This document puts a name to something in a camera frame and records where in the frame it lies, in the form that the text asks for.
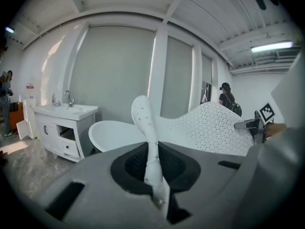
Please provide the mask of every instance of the backpack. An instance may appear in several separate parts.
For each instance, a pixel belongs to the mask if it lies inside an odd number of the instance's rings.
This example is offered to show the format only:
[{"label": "backpack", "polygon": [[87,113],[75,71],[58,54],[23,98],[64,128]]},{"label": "backpack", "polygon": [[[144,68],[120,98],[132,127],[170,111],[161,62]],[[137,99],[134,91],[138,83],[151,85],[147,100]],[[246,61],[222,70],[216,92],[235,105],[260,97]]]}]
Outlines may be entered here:
[{"label": "backpack", "polygon": [[224,94],[226,97],[227,97],[227,99],[229,100],[229,102],[230,102],[230,106],[227,106],[228,105],[228,101],[227,101],[227,103],[226,103],[226,107],[228,108],[228,109],[230,109],[231,111],[233,111],[235,114],[237,114],[237,115],[239,115],[240,117],[242,116],[242,108],[241,108],[241,106],[238,104],[238,103],[231,103],[231,101],[230,101],[230,99],[229,99],[229,97],[226,95],[226,94]]}]

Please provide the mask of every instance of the white wall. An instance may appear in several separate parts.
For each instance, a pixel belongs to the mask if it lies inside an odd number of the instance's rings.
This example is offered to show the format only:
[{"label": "white wall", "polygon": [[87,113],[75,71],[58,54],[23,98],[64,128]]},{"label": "white wall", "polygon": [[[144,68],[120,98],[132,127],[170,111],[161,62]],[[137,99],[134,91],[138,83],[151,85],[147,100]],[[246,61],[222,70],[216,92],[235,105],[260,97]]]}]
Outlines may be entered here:
[{"label": "white wall", "polygon": [[[16,75],[17,72],[14,73],[12,82],[12,84],[16,83],[15,87],[18,89],[15,91],[21,95],[21,99],[25,98],[26,83],[33,83],[35,84],[37,105],[50,104],[53,93],[56,94],[57,100],[67,102],[66,97],[63,98],[62,95],[70,87],[76,54],[88,31],[89,24],[122,25],[159,31],[160,36],[156,37],[155,45],[161,49],[166,48],[167,40],[165,38],[167,37],[164,38],[164,35],[176,38],[188,45],[195,45],[195,58],[198,60],[193,65],[194,74],[199,73],[202,68],[200,65],[202,53],[212,59],[212,96],[214,96],[212,101],[217,101],[219,97],[219,84],[226,81],[230,83],[231,75],[222,58],[192,34],[170,24],[163,25],[162,22],[153,18],[129,14],[107,14],[68,22],[43,35],[27,47],[22,53],[19,77]],[[160,84],[160,81],[164,78],[166,50],[155,48],[152,61],[149,95],[154,108],[160,111],[163,93],[163,85]],[[189,111],[200,104],[202,74],[199,73],[198,76],[192,77]]]},{"label": "white wall", "polygon": [[51,104],[52,94],[61,100],[68,61],[84,22],[71,22],[39,38],[30,45],[21,60],[20,95],[24,99],[25,86],[33,83],[37,105]]},{"label": "white wall", "polygon": [[0,74],[2,75],[3,71],[11,70],[13,72],[11,89],[14,93],[10,97],[10,102],[19,101],[19,91],[20,91],[20,63],[23,56],[22,45],[18,45],[16,42],[7,43],[8,50],[3,54],[0,62]]},{"label": "white wall", "polygon": [[279,84],[283,76],[284,74],[233,76],[231,90],[235,101],[242,107],[244,120],[253,119],[255,110],[261,109],[269,102],[275,111],[274,122],[284,123],[282,114],[271,96],[271,91]]}]

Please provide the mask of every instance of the white column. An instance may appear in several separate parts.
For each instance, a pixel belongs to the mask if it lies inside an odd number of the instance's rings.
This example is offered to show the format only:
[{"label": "white column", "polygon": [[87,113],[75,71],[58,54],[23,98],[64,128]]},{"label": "white column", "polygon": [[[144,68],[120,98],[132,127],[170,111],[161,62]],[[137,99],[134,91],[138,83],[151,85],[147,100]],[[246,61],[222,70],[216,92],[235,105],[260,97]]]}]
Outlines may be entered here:
[{"label": "white column", "polygon": [[151,73],[148,85],[148,97],[156,115],[160,115],[167,52],[167,26],[160,25],[157,30],[153,53]]},{"label": "white column", "polygon": [[217,102],[220,94],[219,84],[218,84],[218,66],[219,57],[213,58],[212,60],[212,92],[211,92],[211,102]]},{"label": "white column", "polygon": [[202,88],[202,53],[200,44],[193,46],[192,84],[189,111],[200,105]]},{"label": "white column", "polygon": [[89,22],[86,21],[84,23],[79,24],[78,27],[75,27],[73,29],[75,31],[74,33],[76,33],[76,36],[73,38],[73,41],[68,42],[73,46],[71,47],[71,50],[67,52],[67,54],[69,55],[68,61],[65,67],[63,68],[64,73],[61,75],[60,78],[60,84],[58,87],[60,91],[60,96],[58,96],[58,100],[60,101],[60,103],[63,103],[64,99],[67,99],[67,97],[64,97],[63,94],[66,90],[70,90],[70,83],[71,83],[71,77],[73,73],[75,60],[81,48],[81,44],[88,32],[88,29],[89,29]]}]

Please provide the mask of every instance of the black cap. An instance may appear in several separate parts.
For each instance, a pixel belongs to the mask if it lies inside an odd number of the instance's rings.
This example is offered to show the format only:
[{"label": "black cap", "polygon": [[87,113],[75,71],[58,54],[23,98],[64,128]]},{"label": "black cap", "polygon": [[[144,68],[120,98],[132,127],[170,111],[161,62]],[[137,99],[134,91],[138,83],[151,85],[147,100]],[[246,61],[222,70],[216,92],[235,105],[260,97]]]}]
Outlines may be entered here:
[{"label": "black cap", "polygon": [[229,83],[225,82],[221,85],[221,87],[219,88],[219,90],[221,90],[222,88],[224,88],[226,90],[226,92],[230,91],[231,88],[230,88],[230,85]]}]

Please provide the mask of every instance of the white ceiling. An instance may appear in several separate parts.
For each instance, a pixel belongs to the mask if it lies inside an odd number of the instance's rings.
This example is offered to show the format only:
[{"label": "white ceiling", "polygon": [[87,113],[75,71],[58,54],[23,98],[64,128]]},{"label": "white ceiling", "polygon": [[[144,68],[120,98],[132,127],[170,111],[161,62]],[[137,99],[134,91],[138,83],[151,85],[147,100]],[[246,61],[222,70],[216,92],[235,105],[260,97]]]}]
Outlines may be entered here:
[{"label": "white ceiling", "polygon": [[293,40],[301,34],[282,5],[264,0],[265,11],[255,0],[27,0],[8,36],[24,48],[51,28],[88,14],[122,11],[148,14],[191,30],[215,50],[233,69],[256,65],[250,48]]}]

